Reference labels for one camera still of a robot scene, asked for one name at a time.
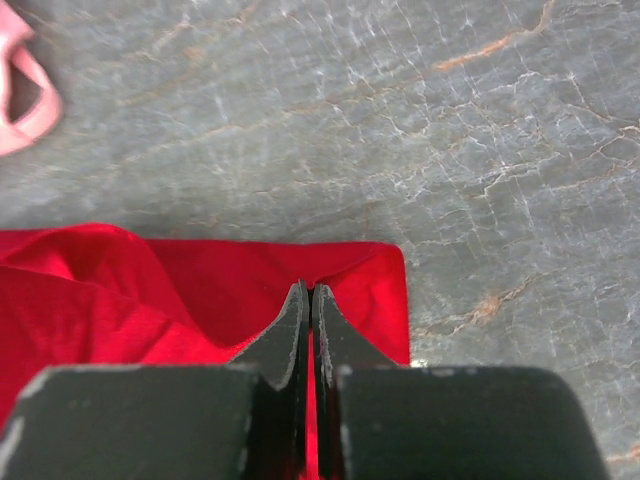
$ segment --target pink fabric loop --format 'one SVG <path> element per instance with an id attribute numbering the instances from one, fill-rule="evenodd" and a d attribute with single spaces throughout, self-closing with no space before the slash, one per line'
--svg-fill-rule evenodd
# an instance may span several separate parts
<path id="1" fill-rule="evenodd" d="M 27 23 L 4 0 L 0 0 L 0 156 L 32 145 L 48 133 L 62 113 L 62 102 L 49 77 L 22 45 L 33 36 Z M 10 62 L 41 88 L 38 101 L 11 123 Z"/>

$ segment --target pink object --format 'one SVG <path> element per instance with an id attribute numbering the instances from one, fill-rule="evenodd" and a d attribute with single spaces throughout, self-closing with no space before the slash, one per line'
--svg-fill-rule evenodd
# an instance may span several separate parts
<path id="1" fill-rule="evenodd" d="M 0 156 L 32 145 L 55 126 L 62 113 L 58 92 L 24 46 L 24 42 L 33 35 L 31 27 L 4 0 L 0 0 Z M 14 123 L 9 119 L 9 62 L 42 89 L 35 105 Z"/>

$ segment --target marble table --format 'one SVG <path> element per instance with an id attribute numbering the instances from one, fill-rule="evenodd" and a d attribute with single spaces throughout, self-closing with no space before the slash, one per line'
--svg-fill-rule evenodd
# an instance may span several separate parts
<path id="1" fill-rule="evenodd" d="M 552 369 L 640 476 L 640 2 L 10 3 L 66 117 L 1 228 L 397 243 L 415 365 Z"/>

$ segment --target red fabric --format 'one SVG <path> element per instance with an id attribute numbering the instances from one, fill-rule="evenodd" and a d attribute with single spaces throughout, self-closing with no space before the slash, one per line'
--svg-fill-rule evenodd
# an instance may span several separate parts
<path id="1" fill-rule="evenodd" d="M 145 240 L 100 224 L 0 232 L 0 426 L 47 365 L 224 363 L 301 278 L 329 285 L 362 335 L 409 362 L 404 260 L 392 245 Z"/>

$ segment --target gray marble surface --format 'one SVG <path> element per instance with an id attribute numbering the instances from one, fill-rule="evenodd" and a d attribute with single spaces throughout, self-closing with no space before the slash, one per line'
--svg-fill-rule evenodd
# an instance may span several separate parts
<path id="1" fill-rule="evenodd" d="M 0 227 L 397 243 L 416 365 L 559 372 L 639 478 L 640 2 L 10 3 L 66 117 Z"/>

